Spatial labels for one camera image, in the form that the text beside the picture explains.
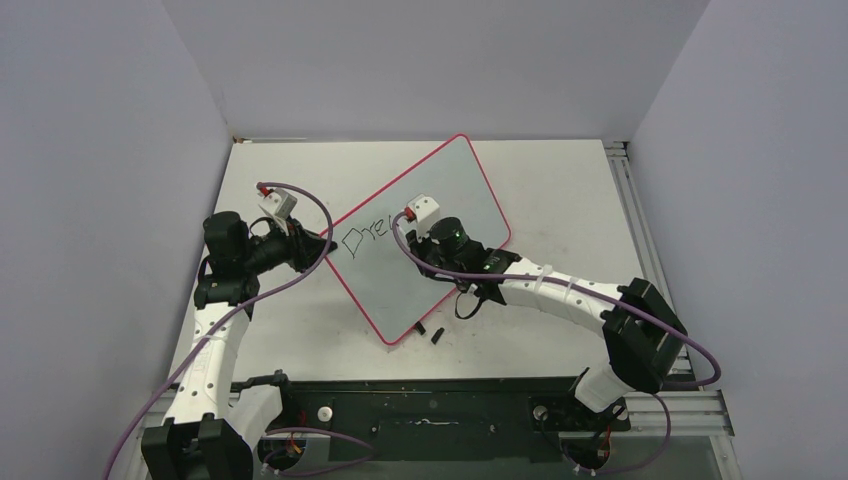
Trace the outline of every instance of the whiteboard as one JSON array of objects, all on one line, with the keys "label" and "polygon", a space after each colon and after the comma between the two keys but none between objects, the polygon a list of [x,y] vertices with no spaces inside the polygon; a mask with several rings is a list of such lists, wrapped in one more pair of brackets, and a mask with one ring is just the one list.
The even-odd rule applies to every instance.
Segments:
[{"label": "whiteboard", "polygon": [[419,194],[433,197],[442,217],[458,217],[469,237],[486,247],[502,247],[511,236],[471,141],[461,134],[338,220],[333,236],[339,248],[327,259],[330,268],[389,345],[399,342],[454,290],[423,277],[392,236],[392,218]]}]

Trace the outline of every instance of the red frame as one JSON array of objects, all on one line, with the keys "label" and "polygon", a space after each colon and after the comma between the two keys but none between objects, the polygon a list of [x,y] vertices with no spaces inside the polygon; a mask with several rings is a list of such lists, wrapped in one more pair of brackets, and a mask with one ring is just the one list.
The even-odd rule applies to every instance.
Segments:
[{"label": "red frame", "polygon": [[[466,142],[468,142],[468,146],[469,146],[469,147],[471,147],[471,153],[472,153],[472,155],[474,155],[474,160],[476,160],[476,161],[477,161],[477,166],[478,166],[478,167],[480,167],[480,173],[482,173],[482,174],[483,174],[483,180],[485,180],[485,181],[486,181],[486,186],[488,186],[488,187],[489,187],[489,191],[492,193],[492,198],[495,200],[495,205],[498,207],[498,211],[501,213],[501,218],[503,218],[503,219],[504,219],[504,224],[506,225],[506,231],[507,231],[506,241],[505,241],[505,242],[504,242],[504,243],[503,243],[500,247],[498,247],[498,248],[503,248],[503,247],[504,247],[507,243],[509,243],[510,239],[512,239],[512,228],[509,226],[509,222],[506,220],[506,216],[505,216],[505,215],[504,215],[504,213],[503,213],[503,209],[501,208],[501,204],[500,204],[500,202],[498,202],[498,197],[497,197],[497,195],[495,195],[495,191],[492,189],[492,184],[491,184],[491,183],[489,183],[489,177],[487,177],[487,176],[486,176],[486,171],[485,171],[485,170],[483,170],[483,165],[480,163],[480,159],[477,157],[477,152],[475,152],[475,151],[474,151],[474,145],[472,145],[472,144],[471,144],[471,139],[469,139],[469,138],[468,138],[468,135],[465,135],[464,133],[457,133],[456,135],[454,135],[453,137],[451,137],[450,139],[448,139],[445,143],[443,143],[443,144],[439,145],[439,146],[438,146],[438,148],[436,148],[436,149],[435,149],[435,150],[433,150],[432,152],[428,153],[428,154],[427,154],[427,156],[425,156],[425,157],[424,157],[424,158],[422,158],[421,160],[419,160],[419,161],[415,162],[415,164],[413,164],[411,167],[409,167],[409,168],[407,168],[406,170],[404,170],[404,171],[403,171],[400,175],[398,175],[397,177],[393,178],[391,181],[389,181],[389,183],[387,183],[387,184],[383,185],[383,187],[382,187],[382,188],[380,188],[379,190],[377,190],[376,192],[374,192],[371,196],[369,196],[368,198],[366,198],[365,200],[363,200],[362,202],[360,202],[360,203],[359,203],[359,205],[357,205],[357,206],[353,207],[353,210],[351,210],[351,211],[347,212],[346,214],[342,215],[342,217],[341,217],[341,218],[339,218],[338,220],[336,220],[336,221],[333,223],[333,226],[337,226],[339,223],[343,222],[343,221],[344,221],[347,217],[349,217],[349,216],[353,215],[353,213],[354,213],[354,212],[356,212],[357,210],[359,210],[360,208],[362,208],[362,206],[364,206],[365,204],[367,204],[368,202],[370,202],[371,200],[373,200],[373,199],[374,199],[374,197],[376,197],[377,195],[379,195],[379,194],[383,193],[383,191],[385,191],[387,188],[389,188],[389,187],[391,187],[392,185],[394,185],[394,184],[395,184],[395,182],[397,182],[398,180],[400,180],[401,178],[403,178],[406,174],[408,174],[409,172],[411,172],[412,170],[414,170],[417,166],[419,166],[419,165],[421,165],[422,163],[424,163],[424,162],[425,162],[428,158],[430,158],[430,157],[432,157],[433,155],[435,155],[435,154],[436,154],[439,150],[443,149],[443,148],[444,148],[445,146],[447,146],[449,143],[453,142],[454,140],[456,140],[457,138],[460,138],[460,137],[464,138],[464,139],[465,139],[465,141],[466,141]],[[321,232],[321,236],[324,236],[326,233],[327,233],[327,231],[326,231],[326,230],[324,230],[323,232]],[[397,340],[395,340],[395,341],[393,341],[393,342],[389,342],[389,341],[387,341],[385,338],[383,338],[383,334],[381,334],[381,333],[380,333],[380,330],[379,330],[379,329],[378,329],[378,328],[374,325],[374,322],[372,322],[372,321],[371,321],[371,317],[369,317],[369,316],[368,316],[368,312],[366,312],[366,311],[365,311],[365,309],[362,307],[362,304],[360,304],[360,303],[359,303],[359,300],[357,300],[357,299],[356,299],[356,296],[355,296],[355,295],[353,294],[353,292],[350,290],[350,287],[348,287],[347,283],[344,281],[344,278],[342,278],[342,276],[341,276],[341,274],[339,273],[339,271],[338,271],[338,270],[336,270],[336,267],[335,267],[335,265],[333,265],[332,260],[330,260],[330,258],[329,258],[329,257],[328,257],[326,260],[327,260],[327,264],[328,264],[328,265],[330,266],[330,268],[333,270],[333,273],[335,273],[335,274],[336,274],[336,277],[338,277],[339,281],[342,283],[342,286],[344,287],[345,291],[347,291],[347,294],[348,294],[348,295],[350,295],[350,298],[352,298],[352,299],[353,299],[353,301],[354,301],[354,303],[356,303],[356,306],[359,308],[359,311],[360,311],[360,312],[362,312],[362,314],[363,314],[363,315],[365,315],[365,319],[366,319],[366,320],[368,320],[368,323],[370,323],[370,324],[371,324],[371,328],[373,328],[373,329],[374,329],[374,331],[375,331],[375,332],[377,332],[377,336],[378,336],[378,337],[380,337],[380,340],[381,340],[383,343],[385,343],[386,345],[396,345],[398,342],[400,342],[401,340],[403,340],[403,338],[404,338],[404,337],[406,337],[406,335],[407,335],[407,334],[409,334],[409,332],[411,332],[411,331],[415,328],[415,323],[413,323],[412,325],[410,325],[410,327],[409,327],[409,329],[408,329],[407,331],[405,331],[403,334],[401,334],[401,336],[400,336],[400,337],[398,337],[398,338],[397,338]],[[441,300],[439,300],[438,302],[436,302],[436,304],[435,304],[435,305],[433,305],[433,308],[431,308],[430,310],[428,310],[428,311],[427,311],[427,313],[425,313],[425,314],[424,314],[421,318],[419,318],[419,319],[417,320],[417,322],[421,322],[422,320],[424,320],[425,318],[427,318],[427,317],[428,317],[431,313],[433,313],[433,310],[435,310],[435,309],[436,309],[436,307],[438,307],[439,305],[441,305],[441,304],[442,304],[442,302],[444,302],[444,301],[445,301],[448,297],[450,297],[451,295],[453,295],[453,293],[454,293],[455,291],[456,291],[456,288],[454,288],[454,289],[452,289],[450,292],[448,292],[448,293],[447,293],[447,295],[445,295],[444,297],[442,297],[442,299],[441,299]]]}]

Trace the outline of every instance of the wall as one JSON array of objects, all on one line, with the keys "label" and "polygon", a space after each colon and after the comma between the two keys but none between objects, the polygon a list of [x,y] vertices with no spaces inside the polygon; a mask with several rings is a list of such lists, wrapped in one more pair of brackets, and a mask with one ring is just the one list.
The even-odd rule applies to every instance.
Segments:
[{"label": "wall", "polygon": [[630,139],[708,0],[165,0],[242,137]]},{"label": "wall", "polygon": [[158,0],[0,4],[0,477],[100,474],[170,363],[230,143]]},{"label": "wall", "polygon": [[749,479],[848,469],[846,24],[844,1],[713,0],[631,145]]}]

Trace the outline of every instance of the tabletop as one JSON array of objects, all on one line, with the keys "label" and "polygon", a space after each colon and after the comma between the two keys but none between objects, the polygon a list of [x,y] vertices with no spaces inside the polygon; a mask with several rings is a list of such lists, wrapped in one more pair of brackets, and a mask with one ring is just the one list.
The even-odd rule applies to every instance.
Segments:
[{"label": "tabletop", "polygon": [[[621,201],[599,140],[480,141],[472,144],[512,227],[504,247],[538,264],[598,282],[641,276]],[[262,216],[258,181],[300,186],[339,218],[440,142],[244,143],[233,146],[215,211],[248,223]],[[323,231],[323,215],[301,198],[293,213]],[[261,291],[296,276],[286,266],[260,276]],[[599,337],[566,320],[491,302],[470,320],[455,296],[394,346],[380,341],[324,264],[291,290],[256,304],[234,380],[282,369],[295,381],[576,376],[606,358]],[[460,298],[461,311],[474,299]],[[171,371],[188,353],[188,301]],[[438,344],[430,342],[439,328]]]}]

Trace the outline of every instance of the purple cable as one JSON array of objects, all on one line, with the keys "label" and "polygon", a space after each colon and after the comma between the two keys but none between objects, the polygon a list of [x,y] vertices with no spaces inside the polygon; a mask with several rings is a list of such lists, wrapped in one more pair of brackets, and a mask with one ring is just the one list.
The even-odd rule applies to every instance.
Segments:
[{"label": "purple cable", "polygon": [[[534,281],[535,282],[536,280],[539,279],[538,276],[534,276],[534,275],[503,275],[503,274],[492,274],[492,273],[451,272],[450,270],[444,270],[444,269],[441,269],[441,268],[437,268],[437,267],[434,267],[434,266],[428,264],[427,262],[425,262],[423,260],[419,260],[418,258],[415,257],[415,255],[412,254],[412,252],[409,251],[409,248],[407,248],[406,244],[404,244],[403,240],[401,239],[400,231],[398,230],[398,220],[403,218],[404,215],[405,215],[404,212],[401,212],[401,213],[398,213],[397,215],[395,215],[395,218],[392,220],[392,235],[394,235],[395,242],[397,242],[401,251],[403,251],[403,253],[407,257],[409,257],[410,260],[415,262],[416,265],[423,268],[424,270],[428,270],[428,271],[433,272],[433,273],[438,273],[438,274],[444,275],[446,277],[458,278],[458,279],[461,279],[461,280],[525,280],[525,281]],[[602,293],[598,293],[594,290],[588,289],[588,288],[583,287],[581,285],[571,284],[570,282],[568,282],[566,280],[562,280],[562,279],[559,279],[559,278],[553,278],[553,277],[543,277],[542,281],[548,282],[548,283],[553,283],[553,284],[556,284],[556,285],[561,285],[563,287],[570,287],[572,290],[574,290],[576,292],[580,292],[580,293],[595,297],[598,300],[603,300],[605,302],[611,303],[611,304],[613,304],[617,307],[621,307],[621,308],[627,310],[628,312],[632,313],[633,315],[636,315],[636,316],[644,319],[645,321],[650,322],[651,324],[653,324],[657,328],[663,330],[664,332],[668,333],[672,337],[674,337],[674,338],[680,340],[681,342],[685,343],[686,345],[689,345],[690,347],[694,348],[695,350],[698,351],[698,353],[703,355],[704,358],[706,358],[707,361],[710,362],[710,365],[712,365],[712,367],[713,367],[713,376],[706,379],[706,380],[696,380],[694,382],[665,382],[666,386],[675,387],[675,388],[697,388],[697,387],[703,387],[704,385],[713,384],[713,383],[717,382],[719,378],[721,378],[721,366],[718,364],[718,360],[716,360],[716,358],[713,356],[713,354],[708,352],[707,349],[704,348],[703,346],[701,346],[701,344],[699,344],[698,342],[692,340],[691,338],[687,337],[686,335],[684,335],[684,334],[678,332],[677,330],[671,328],[670,326],[666,325],[665,323],[663,323],[657,317],[655,317],[655,316],[653,316],[653,315],[651,315],[651,314],[649,314],[645,311],[642,311],[642,310],[640,310],[640,309],[638,309],[638,308],[636,308],[632,305],[629,305],[625,302],[622,302],[621,300],[619,300],[617,298],[612,298],[612,297],[604,295]]]},{"label": "purple cable", "polygon": [[[618,473],[626,473],[626,472],[632,472],[634,470],[639,470],[640,468],[647,467],[654,460],[660,458],[660,455],[665,453],[665,451],[668,449],[668,444],[671,442],[671,413],[668,411],[668,405],[665,404],[665,400],[663,400],[662,397],[660,397],[659,395],[655,395],[653,393],[651,393],[650,395],[652,397],[656,398],[658,402],[660,402],[660,405],[662,405],[662,407],[663,407],[663,412],[665,412],[665,437],[663,438],[663,443],[662,443],[662,445],[660,445],[660,448],[658,448],[656,452],[651,454],[650,457],[642,460],[639,463],[634,463],[633,465],[628,465],[626,467],[617,467],[617,468],[610,468],[610,469],[604,469],[604,470],[595,470],[594,471],[595,475],[615,475],[615,474],[618,474]],[[586,473],[590,473],[590,474],[592,473],[591,469],[588,469],[588,468],[586,468],[582,465],[578,465],[577,462],[572,460],[571,457],[569,457],[568,454],[564,450],[563,450],[562,454],[565,456],[565,458],[568,459],[568,461],[570,461],[574,465],[577,465],[577,467],[580,469],[581,472],[586,472]]]},{"label": "purple cable", "polygon": [[[359,445],[361,447],[365,447],[365,448],[371,450],[372,452],[375,450],[374,445],[371,445],[370,443],[368,443],[364,440],[360,440],[356,437],[351,437],[350,435],[345,435],[344,433],[333,432],[333,431],[330,431],[330,430],[321,430],[320,428],[311,428],[311,427],[277,428],[275,430],[271,430],[271,431],[268,431],[268,432],[265,432],[265,433],[268,434],[268,435],[276,435],[278,433],[319,433],[321,435],[327,435],[328,437],[338,438],[339,440],[345,440],[345,441],[348,441],[350,443]],[[277,450],[274,450],[273,452],[269,453],[268,455],[265,455],[265,458],[262,459],[262,462],[267,465],[268,460],[274,458],[274,455],[277,455],[278,453],[281,453],[284,450],[285,450],[285,447],[284,448],[278,448]],[[342,468],[347,468],[347,467],[352,467],[354,465],[359,465],[360,463],[365,463],[368,460],[371,460],[372,458],[374,458],[373,453],[370,454],[370,455],[366,455],[362,458],[357,458],[356,460],[351,460],[349,462],[340,463],[338,465],[333,465],[331,467],[319,468],[317,470],[309,470],[307,472],[286,472],[284,470],[284,471],[280,472],[280,475],[283,476],[283,477],[313,477],[315,475],[321,475],[321,474],[324,474],[324,473],[334,472],[334,471],[342,469]]]},{"label": "purple cable", "polygon": [[[315,204],[318,205],[318,207],[321,209],[321,211],[324,212],[324,217],[326,217],[326,219],[327,219],[327,242],[324,244],[324,249],[321,250],[321,254],[318,256],[318,259],[315,261],[315,263],[312,264],[312,266],[307,268],[306,271],[304,271],[303,273],[298,275],[294,280],[292,280],[290,282],[287,282],[283,285],[280,285],[277,288],[268,290],[267,292],[265,292],[261,295],[257,295],[255,297],[251,298],[250,300],[248,300],[248,301],[246,301],[242,304],[239,304],[236,308],[230,310],[226,315],[221,317],[220,320],[215,322],[215,324],[212,325],[212,327],[209,328],[209,331],[206,332],[207,335],[210,335],[210,334],[218,331],[218,329],[221,328],[222,325],[227,323],[227,321],[229,319],[231,319],[236,313],[244,310],[245,307],[253,305],[254,303],[258,302],[259,300],[268,298],[271,295],[274,295],[276,293],[280,293],[283,290],[300,283],[301,280],[303,280],[304,278],[309,276],[310,273],[312,273],[313,271],[315,271],[316,268],[318,268],[318,265],[321,264],[321,261],[324,260],[324,257],[326,257],[327,253],[330,251],[330,243],[333,241],[333,218],[330,216],[330,211],[327,210],[327,207],[325,207],[324,204],[321,203],[320,200],[318,200],[318,197],[316,197],[315,195],[307,192],[306,190],[304,190],[300,187],[296,187],[294,185],[288,185],[288,184],[285,184],[285,183],[260,182],[260,183],[256,184],[257,189],[261,188],[261,187],[282,188],[282,189],[285,189],[285,190],[292,190],[292,191],[295,191],[297,193],[300,193],[301,195],[303,195],[303,196],[307,197],[308,199],[312,200],[313,202],[315,202]],[[206,345],[206,343],[208,341],[209,341],[209,339],[207,337],[201,338],[200,341],[197,342],[197,345],[186,356],[185,360],[183,360],[183,363],[181,363],[177,367],[177,369],[174,370],[174,373],[172,373],[171,376],[168,377],[167,380],[165,380],[165,383],[163,383],[161,386],[159,386],[159,388],[156,389],[155,392],[153,392],[153,395],[150,397],[150,399],[147,401],[147,403],[145,403],[141,407],[141,409],[138,411],[138,413],[135,414],[133,419],[130,421],[130,424],[127,425],[127,428],[124,429],[124,431],[121,433],[120,438],[118,438],[117,443],[115,444],[114,448],[112,448],[112,452],[109,454],[109,460],[106,462],[106,468],[103,469],[103,477],[102,477],[103,480],[109,480],[109,474],[112,472],[112,467],[115,466],[115,460],[117,460],[118,455],[121,453],[121,448],[123,448],[124,443],[126,443],[127,439],[130,437],[130,435],[132,435],[132,432],[133,432],[133,430],[135,430],[135,427],[138,425],[138,422],[140,422],[141,419],[144,417],[144,415],[147,413],[147,411],[150,410],[150,407],[152,407],[153,404],[156,403],[156,400],[158,400],[159,397],[161,397],[162,394],[165,393],[165,390],[167,390],[168,387],[171,386],[171,384],[176,382],[177,378],[179,378],[180,374],[183,373],[183,371],[185,371],[185,369],[188,368],[189,365],[191,365],[191,362],[194,360],[194,357],[196,357],[197,354],[200,353],[200,350],[203,349],[203,347]]]}]

